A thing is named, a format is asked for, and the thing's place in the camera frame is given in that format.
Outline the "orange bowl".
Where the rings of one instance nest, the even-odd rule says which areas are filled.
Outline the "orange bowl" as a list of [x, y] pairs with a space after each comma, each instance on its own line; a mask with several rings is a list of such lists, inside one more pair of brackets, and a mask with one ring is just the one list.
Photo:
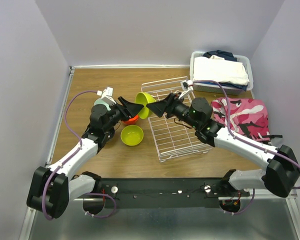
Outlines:
[[129, 120], [122, 121], [122, 123], [127, 125], [127, 126], [128, 125], [135, 125], [138, 120], [139, 120], [139, 116], [136, 115], [135, 117], [132, 117]]

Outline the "lime green bowl front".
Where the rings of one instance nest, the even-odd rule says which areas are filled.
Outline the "lime green bowl front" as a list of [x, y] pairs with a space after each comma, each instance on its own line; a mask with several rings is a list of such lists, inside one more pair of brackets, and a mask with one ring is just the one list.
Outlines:
[[138, 113], [140, 119], [145, 120], [153, 114], [153, 112], [147, 107], [147, 104], [154, 103], [155, 101], [155, 98], [149, 93], [137, 93], [135, 96], [135, 103], [143, 105], [142, 110]]

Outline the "lime green bowl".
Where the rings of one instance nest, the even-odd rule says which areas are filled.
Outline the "lime green bowl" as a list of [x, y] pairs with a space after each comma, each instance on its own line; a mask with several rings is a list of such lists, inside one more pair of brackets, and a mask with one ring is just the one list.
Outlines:
[[128, 125], [124, 127], [120, 133], [121, 141], [127, 146], [137, 146], [142, 142], [144, 132], [141, 127], [137, 125]]
[[149, 93], [137, 93], [135, 96], [135, 103], [143, 105], [142, 110], [138, 113], [140, 119], [145, 120], [153, 114], [153, 112], [147, 107], [147, 104], [154, 103], [155, 101], [155, 98]]

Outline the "teal checked white bowl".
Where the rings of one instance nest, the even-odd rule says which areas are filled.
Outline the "teal checked white bowl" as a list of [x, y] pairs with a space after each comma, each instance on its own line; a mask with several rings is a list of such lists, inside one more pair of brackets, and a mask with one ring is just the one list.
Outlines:
[[93, 105], [105, 105], [107, 108], [109, 107], [109, 104], [103, 101], [101, 98], [98, 98]]

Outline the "white wire dish rack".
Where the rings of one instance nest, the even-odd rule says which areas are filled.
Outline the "white wire dish rack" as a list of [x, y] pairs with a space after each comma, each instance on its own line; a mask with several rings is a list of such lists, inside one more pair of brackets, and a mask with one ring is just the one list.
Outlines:
[[[161, 101], [170, 93], [182, 92], [183, 82], [187, 80], [188, 77], [183, 76], [146, 82], [141, 85], [141, 91], [150, 94], [156, 101]], [[208, 153], [212, 149], [198, 140], [194, 129], [187, 128], [186, 123], [175, 117], [157, 117], [152, 114], [147, 119], [161, 163], [191, 154]]]

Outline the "beige floral ceramic bowl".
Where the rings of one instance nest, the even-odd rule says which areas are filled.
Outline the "beige floral ceramic bowl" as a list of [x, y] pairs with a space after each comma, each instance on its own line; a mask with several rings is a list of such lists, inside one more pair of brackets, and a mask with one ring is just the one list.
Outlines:
[[106, 143], [112, 140], [112, 138], [115, 135], [115, 131], [116, 131], [115, 128], [112, 127], [108, 131], [105, 132], [105, 142]]

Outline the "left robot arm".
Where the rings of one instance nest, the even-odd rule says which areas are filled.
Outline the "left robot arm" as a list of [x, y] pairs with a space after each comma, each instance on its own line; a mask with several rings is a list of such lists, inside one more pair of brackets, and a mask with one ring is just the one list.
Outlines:
[[26, 205], [42, 212], [48, 220], [59, 218], [71, 199], [84, 194], [94, 198], [100, 194], [97, 175], [88, 173], [77, 180], [73, 176], [114, 136], [118, 122], [135, 117], [144, 107], [123, 97], [119, 97], [118, 102], [111, 97], [103, 97], [102, 100], [104, 103], [92, 107], [89, 124], [77, 145], [59, 161], [34, 171]]

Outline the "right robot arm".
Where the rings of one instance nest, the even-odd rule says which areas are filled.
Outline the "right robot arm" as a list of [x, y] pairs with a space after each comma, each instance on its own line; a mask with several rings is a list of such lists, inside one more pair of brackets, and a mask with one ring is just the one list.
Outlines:
[[205, 98], [197, 97], [187, 106], [179, 94], [170, 93], [163, 100], [146, 106], [157, 117], [177, 117], [190, 125], [202, 143], [231, 151], [260, 167], [259, 170], [228, 171], [220, 183], [224, 195], [231, 196], [243, 189], [266, 189], [286, 198], [295, 188], [300, 165], [293, 150], [286, 145], [266, 145], [228, 130], [211, 118], [213, 109]]

